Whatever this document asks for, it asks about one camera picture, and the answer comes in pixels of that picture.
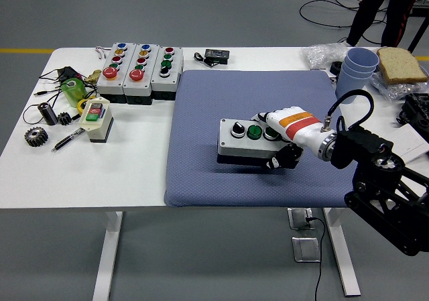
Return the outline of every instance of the gear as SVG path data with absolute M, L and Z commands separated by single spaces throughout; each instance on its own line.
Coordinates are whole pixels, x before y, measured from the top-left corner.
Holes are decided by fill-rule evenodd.
M 41 127 L 34 127 L 25 133 L 24 139 L 30 146 L 39 147 L 43 145 L 46 140 L 48 140 L 48 134 L 46 133 L 45 129 Z
M 58 121 L 62 125 L 68 125 L 70 122 L 72 122 L 72 118 L 70 117 L 70 115 L 67 112 L 61 112 L 58 115 Z

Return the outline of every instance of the plastic cup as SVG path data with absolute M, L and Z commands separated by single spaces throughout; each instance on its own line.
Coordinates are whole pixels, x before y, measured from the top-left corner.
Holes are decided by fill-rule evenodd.
M 348 75 L 351 75 L 355 78 L 369 78 L 371 75 L 373 75 L 372 71 L 359 72 L 359 71 L 353 70 L 346 62 L 343 62 L 343 65 L 341 66 L 341 70 L 344 70 Z
M 367 81 L 369 80 L 369 76 L 367 78 L 356 78 L 347 74 L 343 69 L 340 71 L 340 76 L 338 77 L 338 82 L 336 83 L 335 96 L 337 99 L 341 98 L 347 92 L 352 90 L 359 90 L 363 88 Z M 343 101 L 345 104 L 352 103 L 355 100 L 355 97 L 349 97 Z
M 374 72 L 380 59 L 377 54 L 366 48 L 352 48 L 347 52 L 344 62 L 357 72 Z

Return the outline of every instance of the black pants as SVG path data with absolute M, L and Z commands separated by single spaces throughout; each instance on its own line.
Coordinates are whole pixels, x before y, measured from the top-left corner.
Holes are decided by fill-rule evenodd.
M 404 35 L 408 16 L 416 0 L 390 0 L 387 7 L 386 27 L 381 37 L 381 46 L 396 47 Z M 371 26 L 377 10 L 384 0 L 362 0 L 353 20 L 347 43 L 355 46 L 363 33 Z

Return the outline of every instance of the pen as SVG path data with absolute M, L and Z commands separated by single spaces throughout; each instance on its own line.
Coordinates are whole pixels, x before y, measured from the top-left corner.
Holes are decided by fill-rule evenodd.
M 85 132 L 85 129 L 83 129 L 83 128 L 77 129 L 74 133 L 72 133 L 71 135 L 68 135 L 63 140 L 58 142 L 55 145 L 54 149 L 51 150 L 51 152 L 56 152 L 57 150 L 63 148 L 67 143 L 71 142 L 74 138 L 76 138 L 76 136 L 81 135 L 84 132 Z

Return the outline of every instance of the gray floor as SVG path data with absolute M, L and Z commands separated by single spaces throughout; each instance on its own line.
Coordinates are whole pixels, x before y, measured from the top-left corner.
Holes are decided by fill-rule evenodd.
M 347 29 L 301 19 L 298 10 L 307 1 L 0 0 L 0 48 L 109 47 L 120 41 L 309 46 L 347 36 Z M 305 14 L 336 25 L 353 20 L 353 13 L 329 5 Z M 409 19 L 401 47 L 408 47 L 422 20 Z M 379 40 L 382 30 L 376 25 L 366 36 Z M 429 56 L 428 37 L 426 32 L 415 55 Z M 1 151 L 48 58 L 0 53 Z M 96 213 L 0 213 L 0 223 L 0 300 L 92 298 L 104 236 Z M 317 266 L 293 262 L 290 235 L 280 208 L 126 213 L 111 300 L 312 300 Z M 428 255 L 405 257 L 354 215 L 345 235 L 360 300 L 426 298 Z M 328 240 L 324 248 L 319 300 L 343 299 Z

